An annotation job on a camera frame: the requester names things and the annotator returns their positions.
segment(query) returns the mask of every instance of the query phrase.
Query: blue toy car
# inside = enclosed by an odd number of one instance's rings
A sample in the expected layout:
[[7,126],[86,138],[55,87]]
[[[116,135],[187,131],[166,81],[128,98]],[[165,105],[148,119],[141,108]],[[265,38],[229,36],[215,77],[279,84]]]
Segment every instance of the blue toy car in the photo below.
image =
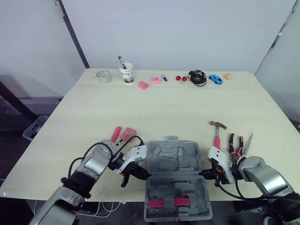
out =
[[210,75],[209,78],[213,82],[215,82],[216,84],[222,84],[223,83],[223,81],[221,80],[221,78],[219,76],[215,75],[215,74]]

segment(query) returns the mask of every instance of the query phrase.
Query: gray plastic toolbox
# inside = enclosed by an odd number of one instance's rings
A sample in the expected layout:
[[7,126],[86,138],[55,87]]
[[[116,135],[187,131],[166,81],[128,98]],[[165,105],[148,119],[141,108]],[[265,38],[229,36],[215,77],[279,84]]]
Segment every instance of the gray plastic toolbox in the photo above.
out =
[[[147,222],[209,220],[212,210],[202,171],[197,143],[178,141],[150,142],[147,151],[144,219]],[[188,198],[189,205],[178,205]],[[153,201],[163,206],[154,206]]]

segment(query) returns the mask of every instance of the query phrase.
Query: white cable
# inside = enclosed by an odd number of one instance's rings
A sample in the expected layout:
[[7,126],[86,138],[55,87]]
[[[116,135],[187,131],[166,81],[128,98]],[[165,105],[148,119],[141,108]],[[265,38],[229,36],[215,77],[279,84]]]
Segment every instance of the white cable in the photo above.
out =
[[117,206],[115,209],[113,209],[113,210],[108,210],[108,209],[104,206],[104,203],[102,202],[103,209],[104,209],[105,211],[107,211],[107,212],[115,212],[115,211],[120,207],[120,205],[121,205],[121,202],[119,202],[118,206]]
[[36,200],[36,203],[34,204],[34,207],[33,207],[33,215],[35,216],[36,214],[36,207],[37,207],[37,200]]
[[106,216],[96,216],[96,215],[99,213],[100,203],[98,204],[97,212],[96,212],[94,215],[89,215],[89,214],[84,214],[84,213],[77,213],[77,215],[83,215],[83,216],[88,216],[88,217],[106,218],[106,217],[109,217],[110,214],[112,213],[112,210],[113,210],[113,204],[114,204],[114,202],[112,203],[111,211],[110,211]]

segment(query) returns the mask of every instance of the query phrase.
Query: white wall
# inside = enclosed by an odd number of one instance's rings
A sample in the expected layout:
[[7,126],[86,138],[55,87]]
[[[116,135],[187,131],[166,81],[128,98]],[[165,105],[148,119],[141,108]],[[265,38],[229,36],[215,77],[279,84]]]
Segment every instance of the white wall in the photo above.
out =
[[53,0],[0,0],[0,81],[14,94],[64,96],[84,70]]
[[295,0],[63,0],[92,68],[255,72]]
[[256,74],[288,118],[300,121],[300,4]]

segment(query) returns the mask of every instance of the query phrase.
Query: pink screwdriver handle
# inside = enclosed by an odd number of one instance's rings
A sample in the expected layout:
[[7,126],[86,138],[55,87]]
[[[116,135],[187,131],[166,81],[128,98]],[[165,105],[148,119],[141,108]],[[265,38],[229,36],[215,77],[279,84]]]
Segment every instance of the pink screwdriver handle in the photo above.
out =
[[219,136],[215,136],[215,144],[214,145],[217,149],[221,149],[221,141],[220,141]]
[[112,134],[112,137],[111,137],[112,142],[115,142],[117,140],[121,130],[122,130],[121,127],[116,127],[116,129],[114,130],[114,133]]

